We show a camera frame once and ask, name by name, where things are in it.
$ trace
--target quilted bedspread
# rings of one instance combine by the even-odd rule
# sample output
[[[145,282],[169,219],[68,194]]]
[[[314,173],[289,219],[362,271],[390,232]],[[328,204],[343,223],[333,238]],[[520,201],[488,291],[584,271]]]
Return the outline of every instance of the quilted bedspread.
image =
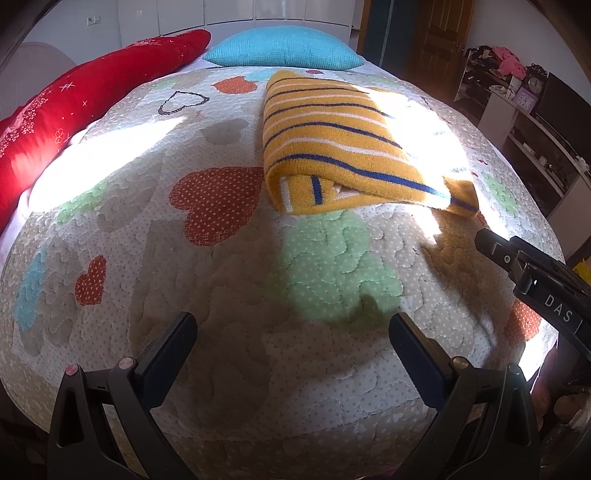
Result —
[[[522,355],[541,364],[555,330],[515,301],[473,240],[488,225],[563,257],[490,143],[401,80],[291,69],[398,92],[439,116],[440,131],[407,127],[424,144],[451,135],[480,214],[386,203],[280,215],[261,152],[265,84],[277,70],[213,68],[142,85],[46,182],[60,200],[31,215],[0,283],[0,377],[41,427],[66,365],[111,368],[180,311],[197,317],[199,338],[153,413],[200,479],[352,480],[400,463],[433,412],[389,344],[395,312],[476,366]]]

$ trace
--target blue pillow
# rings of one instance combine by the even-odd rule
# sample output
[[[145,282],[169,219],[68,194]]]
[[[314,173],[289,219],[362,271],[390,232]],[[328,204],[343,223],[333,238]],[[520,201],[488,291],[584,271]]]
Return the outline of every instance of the blue pillow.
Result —
[[[328,33],[296,25],[253,28],[213,47],[205,60],[225,67],[301,67],[348,70],[364,64],[348,45]]]

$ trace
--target folded towel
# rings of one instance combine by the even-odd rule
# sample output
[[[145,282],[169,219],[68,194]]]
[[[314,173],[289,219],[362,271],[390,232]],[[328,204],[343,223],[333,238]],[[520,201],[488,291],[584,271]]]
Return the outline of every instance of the folded towel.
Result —
[[[457,139],[434,112],[398,93],[277,72],[267,83],[263,149],[265,181],[280,212],[385,202],[478,211]]]

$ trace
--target clock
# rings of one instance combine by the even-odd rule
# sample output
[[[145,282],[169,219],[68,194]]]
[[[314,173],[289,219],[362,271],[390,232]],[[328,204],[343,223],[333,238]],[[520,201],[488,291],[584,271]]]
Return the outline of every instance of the clock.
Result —
[[[521,87],[515,95],[513,101],[522,107],[527,113],[531,113],[535,104],[538,103],[538,98],[533,95],[525,86]]]
[[[527,67],[527,75],[523,82],[523,87],[537,98],[540,98],[547,81],[548,72],[539,65],[531,65]]]
[[[544,89],[544,84],[538,77],[531,77],[527,81],[527,89],[536,96],[540,96]]]

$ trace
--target red pillow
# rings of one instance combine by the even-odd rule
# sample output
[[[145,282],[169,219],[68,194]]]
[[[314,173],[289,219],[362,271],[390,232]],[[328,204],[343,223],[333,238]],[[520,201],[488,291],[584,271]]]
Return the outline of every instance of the red pillow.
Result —
[[[137,86],[201,55],[206,30],[142,40],[79,65],[45,88],[0,131],[0,233],[21,193],[67,145]]]

